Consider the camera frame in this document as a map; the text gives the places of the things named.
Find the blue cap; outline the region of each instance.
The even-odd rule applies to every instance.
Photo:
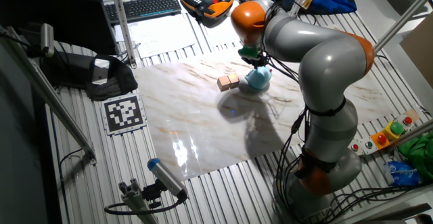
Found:
[[[160,159],[158,158],[154,158],[154,159],[150,159],[147,162],[147,167],[149,168],[149,171],[152,171],[152,169],[159,163],[161,162]]]
[[[248,84],[258,90],[264,89],[271,78],[271,70],[267,67],[258,67],[257,69],[253,69],[245,76]]]

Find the wooden block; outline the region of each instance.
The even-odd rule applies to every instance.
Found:
[[[239,86],[239,77],[236,73],[229,75],[230,89],[235,89]]]
[[[221,92],[230,89],[230,79],[227,75],[219,77],[218,80],[216,81],[216,83],[217,83],[219,90]]]

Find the green object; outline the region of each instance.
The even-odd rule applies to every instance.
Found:
[[[404,129],[403,129],[403,125],[399,122],[393,122],[391,124],[391,131],[397,135],[401,134]]]
[[[237,52],[243,58],[257,59],[259,50],[257,48],[243,47]]]
[[[433,133],[420,135],[398,147],[426,181],[433,181]]]

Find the light blue toy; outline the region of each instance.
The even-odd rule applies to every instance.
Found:
[[[251,70],[245,79],[248,84],[255,89],[264,89],[268,82],[271,80],[272,72],[267,67],[258,67],[257,69]]]

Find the blue plastic bag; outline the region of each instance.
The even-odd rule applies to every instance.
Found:
[[[415,186],[420,180],[417,169],[395,160],[384,164],[384,174],[388,185],[393,186]]]

